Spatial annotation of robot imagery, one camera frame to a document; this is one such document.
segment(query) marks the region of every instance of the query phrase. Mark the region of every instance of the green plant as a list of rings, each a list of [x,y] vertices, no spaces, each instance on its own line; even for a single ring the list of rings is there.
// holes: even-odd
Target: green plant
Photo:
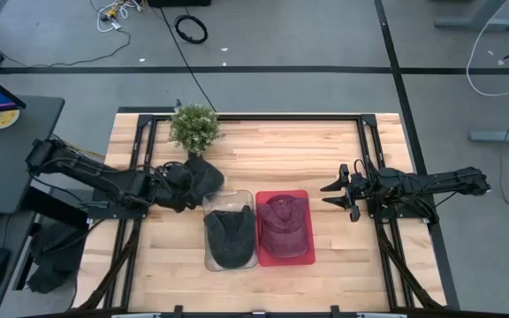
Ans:
[[[190,103],[172,115],[170,141],[188,152],[199,156],[219,137],[217,114],[206,105]]]

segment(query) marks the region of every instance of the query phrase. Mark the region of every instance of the wooden tabletop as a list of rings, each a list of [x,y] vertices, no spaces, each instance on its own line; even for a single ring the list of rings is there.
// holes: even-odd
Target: wooden tabletop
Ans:
[[[117,114],[108,165],[128,167],[138,116]],[[399,115],[376,114],[376,119],[386,165],[412,171]],[[169,130],[167,123],[157,128],[154,165],[186,160],[186,152],[168,141]],[[341,163],[352,167],[361,158],[356,124],[225,121],[221,131],[224,137],[204,157],[225,175],[224,189],[253,195],[269,190],[308,192],[315,264],[211,272],[203,263],[202,208],[176,214],[154,206],[141,228],[129,310],[171,312],[175,305],[183,305],[186,312],[327,312],[331,305],[350,312],[388,310],[375,226],[367,218],[366,205],[359,202],[361,220],[351,223],[348,212],[321,200],[340,194],[319,191],[337,178]],[[374,149],[370,136],[368,143]],[[140,162],[143,151],[141,146]],[[117,225],[107,220],[87,238],[74,306],[87,299],[108,271]],[[399,228],[408,267],[434,300],[445,303],[427,226],[420,219],[401,219]],[[392,272],[399,304],[404,305],[393,266]],[[114,305],[122,283],[118,279]]]

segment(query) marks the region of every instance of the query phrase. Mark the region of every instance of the desk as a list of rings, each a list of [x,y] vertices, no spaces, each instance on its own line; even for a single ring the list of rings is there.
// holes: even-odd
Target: desk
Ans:
[[[204,154],[225,175],[224,189],[248,190],[253,195],[268,190],[308,191],[315,264],[210,272],[203,265],[201,207],[176,214],[154,206],[142,222],[130,312],[172,312],[175,305],[183,305],[185,312],[328,312],[331,305],[349,312],[389,309],[375,225],[366,204],[359,202],[361,220],[351,223],[348,212],[321,201],[336,194],[319,191],[337,178],[341,163],[352,169],[353,161],[362,157],[357,124],[319,120],[319,116],[301,121],[224,121],[224,137]],[[117,114],[108,165],[128,167],[138,117]],[[376,120],[386,165],[411,171],[399,115],[376,114]],[[169,130],[166,123],[156,128],[154,166],[186,160],[186,152],[168,141]],[[147,136],[143,134],[139,163],[144,160]],[[75,307],[109,269],[117,223],[105,221],[87,238]],[[434,300],[445,303],[427,226],[419,219],[400,219],[399,230],[408,267]],[[395,269],[392,274],[403,305],[399,276]],[[117,282],[119,291],[123,279]],[[118,291],[114,306],[119,304]]]
[[[0,287],[0,304],[31,231],[35,215],[32,211],[17,211],[31,181],[25,159],[31,151],[34,139],[44,140],[52,134],[64,106],[62,98],[38,96],[18,96],[18,98],[25,102],[27,108],[21,111],[17,123],[0,131],[0,212],[10,213],[0,215],[0,247],[6,230],[5,247],[11,250],[5,279]],[[6,227],[8,217],[11,220]]]

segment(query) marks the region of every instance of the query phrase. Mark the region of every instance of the concrete floor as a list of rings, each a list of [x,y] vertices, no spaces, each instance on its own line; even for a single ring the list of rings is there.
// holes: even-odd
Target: concrete floor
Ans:
[[[214,0],[190,8],[209,29],[201,46],[181,44],[192,66],[337,65],[390,66],[372,1]],[[108,4],[94,0],[95,5]],[[465,67],[476,34],[435,29],[436,16],[467,15],[481,4],[384,0],[402,67]],[[165,10],[171,21],[183,9]],[[509,2],[499,17],[509,18]],[[122,20],[131,45],[114,57],[80,66],[183,66],[166,26],[151,11]],[[0,50],[24,64],[71,62],[110,53],[123,34],[100,34],[87,0],[9,1],[0,15]],[[498,66],[509,53],[509,33],[485,34],[473,67]],[[18,67],[5,62],[5,67]],[[390,74],[203,73],[196,75],[220,111],[400,112]],[[509,75],[473,76],[486,92],[509,90]],[[464,75],[404,75],[414,121],[429,172],[475,166],[496,191],[482,197],[455,196],[438,210],[462,309],[509,313],[509,208],[498,190],[498,150],[468,141],[470,129],[505,129],[509,95],[483,97]],[[166,106],[177,98],[204,101],[189,74],[11,74],[0,83],[18,95],[60,96],[65,109],[56,133],[84,148],[105,153],[119,106]],[[509,145],[504,151],[509,197]],[[65,178],[49,180],[70,188]],[[10,296],[27,314],[65,310],[72,290],[55,295]]]

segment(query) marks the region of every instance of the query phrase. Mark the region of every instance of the potted plant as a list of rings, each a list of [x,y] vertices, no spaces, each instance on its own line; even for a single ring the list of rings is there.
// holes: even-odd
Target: potted plant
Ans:
[[[189,155],[201,156],[219,137],[217,114],[206,105],[190,103],[176,108],[172,115],[170,141],[175,141]]]
[[[191,174],[191,185],[185,187],[189,208],[201,205],[206,194],[218,191],[224,183],[221,171],[201,156],[219,137],[217,114],[208,106],[190,103],[177,108],[171,117],[170,141],[175,141],[188,153],[184,165]]]

